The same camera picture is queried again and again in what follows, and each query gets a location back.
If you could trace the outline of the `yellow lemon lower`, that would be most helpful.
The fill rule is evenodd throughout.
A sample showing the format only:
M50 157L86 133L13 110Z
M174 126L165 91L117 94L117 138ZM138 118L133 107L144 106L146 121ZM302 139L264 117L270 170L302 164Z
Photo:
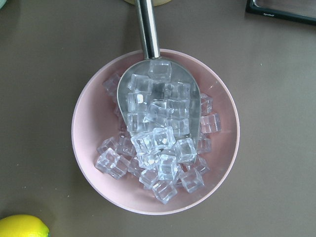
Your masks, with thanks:
M47 225L38 217L17 214L0 220L1 237L50 237Z

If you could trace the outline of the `black glass tray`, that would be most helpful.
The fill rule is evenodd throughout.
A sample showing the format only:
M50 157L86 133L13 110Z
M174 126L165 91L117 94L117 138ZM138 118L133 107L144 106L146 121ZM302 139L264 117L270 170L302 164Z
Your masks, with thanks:
M315 0L248 0L245 11L272 18L316 25Z

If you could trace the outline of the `pile of ice cubes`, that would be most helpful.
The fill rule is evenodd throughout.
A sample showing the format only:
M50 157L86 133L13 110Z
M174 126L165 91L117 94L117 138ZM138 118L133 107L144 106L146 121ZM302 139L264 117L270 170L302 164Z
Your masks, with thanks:
M178 188L193 193L204 185L210 168L202 154L211 151L208 133L220 131L213 99L186 82L171 61L151 60L129 77L127 120L121 131L97 148L95 168L120 179L138 178L156 199L168 203Z

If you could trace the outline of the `pink bowl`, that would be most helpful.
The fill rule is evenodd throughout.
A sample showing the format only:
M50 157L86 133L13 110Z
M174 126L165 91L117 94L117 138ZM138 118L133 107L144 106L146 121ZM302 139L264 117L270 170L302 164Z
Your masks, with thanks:
M114 108L119 104L102 86L111 76L140 65L143 53L123 55L101 68L77 101L72 144L90 185L113 204L141 214L186 210L209 197L226 179L237 156L240 125L236 105L222 80L203 62L163 49L170 66L182 65L198 91L212 98L212 112L195 116L200 100L184 94L187 83L175 72L163 83L168 92L154 99L158 82L146 69L134 71L123 86L128 103L127 131L136 154L131 160L114 148L97 151L106 138L120 135Z

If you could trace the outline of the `steel ice scoop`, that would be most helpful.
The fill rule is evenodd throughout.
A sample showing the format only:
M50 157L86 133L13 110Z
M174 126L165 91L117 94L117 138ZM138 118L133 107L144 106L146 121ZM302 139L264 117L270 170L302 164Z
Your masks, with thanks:
M197 158L200 90L192 74L178 62L162 57L153 3L137 0L144 58L122 75L117 100L138 153L173 150L178 163Z

